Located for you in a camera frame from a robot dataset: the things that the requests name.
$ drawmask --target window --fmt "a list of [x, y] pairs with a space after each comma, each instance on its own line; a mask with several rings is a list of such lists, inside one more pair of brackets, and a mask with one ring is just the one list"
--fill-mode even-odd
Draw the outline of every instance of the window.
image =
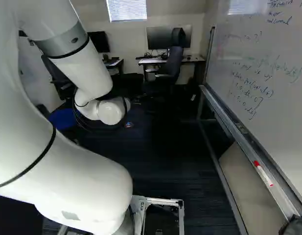
[[146, 0], [106, 0], [111, 22], [146, 20]]
[[255, 14], [261, 11], [262, 2], [263, 0], [230, 0], [228, 15]]

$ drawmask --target cable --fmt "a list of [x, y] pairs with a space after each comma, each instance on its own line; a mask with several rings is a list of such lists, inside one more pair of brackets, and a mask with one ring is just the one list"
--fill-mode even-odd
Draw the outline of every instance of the cable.
[[136, 225], [135, 225], [135, 217], [134, 217], [135, 214], [132, 211], [131, 205], [129, 205], [129, 212], [131, 216], [132, 234], [136, 235]]

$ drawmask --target black ring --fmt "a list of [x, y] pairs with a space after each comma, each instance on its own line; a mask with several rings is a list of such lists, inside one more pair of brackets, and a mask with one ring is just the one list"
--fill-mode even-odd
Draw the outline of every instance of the black ring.
[[22, 172], [20, 172], [18, 175], [16, 175], [15, 177], [11, 178], [10, 180], [1, 183], [0, 184], [0, 188], [3, 186], [6, 186], [8, 184], [10, 184], [11, 182], [14, 182], [15, 180], [19, 179], [20, 177], [22, 177], [23, 175], [25, 175], [28, 171], [30, 171], [33, 167], [35, 167], [36, 164], [39, 163], [39, 161], [42, 160], [42, 158], [47, 154], [47, 152], [49, 151], [49, 149], [51, 148], [52, 144], [54, 143], [56, 137], [56, 128], [53, 126], [53, 133], [52, 133], [52, 137], [49, 140], [47, 146], [45, 147], [45, 149], [43, 150], [43, 152], [40, 154], [40, 156], [30, 165], [28, 166], [25, 170], [23, 170]]
[[76, 101], [74, 101], [75, 106], [78, 106], [78, 107], [80, 107], [80, 108], [86, 107], [86, 106], [88, 105], [88, 103], [89, 103], [89, 102], [87, 102], [87, 103], [86, 103], [85, 105], [83, 105], [83, 106], [79, 106], [79, 105], [77, 105]]
[[81, 51], [83, 48], [85, 48], [86, 45], [89, 43], [89, 41], [90, 41], [90, 37], [88, 36], [87, 40], [85, 41], [85, 43], [81, 47], [79, 47], [78, 49], [76, 49], [72, 52], [69, 52], [65, 55], [59, 55], [59, 56], [49, 56], [49, 55], [47, 55], [47, 56], [48, 56], [48, 58], [51, 58], [51, 59], [62, 59], [62, 58], [74, 55], [74, 54], [78, 53], [79, 51]]

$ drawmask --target whiteboard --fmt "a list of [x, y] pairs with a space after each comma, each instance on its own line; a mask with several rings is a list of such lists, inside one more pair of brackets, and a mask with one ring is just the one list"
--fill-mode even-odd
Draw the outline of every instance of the whiteboard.
[[220, 0], [207, 83], [302, 200], [302, 0]]

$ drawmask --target desk leg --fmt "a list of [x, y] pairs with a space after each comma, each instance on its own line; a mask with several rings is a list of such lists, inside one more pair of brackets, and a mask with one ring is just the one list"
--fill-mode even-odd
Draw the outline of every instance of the desk leg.
[[204, 77], [203, 68], [204, 68], [204, 63], [195, 63], [195, 65], [194, 65], [194, 75], [193, 75], [193, 78], [199, 84], [203, 83], [203, 77]]
[[119, 72], [120, 77], [122, 77], [123, 76], [123, 61], [118, 66], [118, 72]]
[[147, 80], [147, 72], [146, 72], [146, 69], [147, 69], [146, 65], [143, 65], [143, 74], [144, 74], [144, 81], [145, 81], [145, 82], [148, 81], [148, 80]]

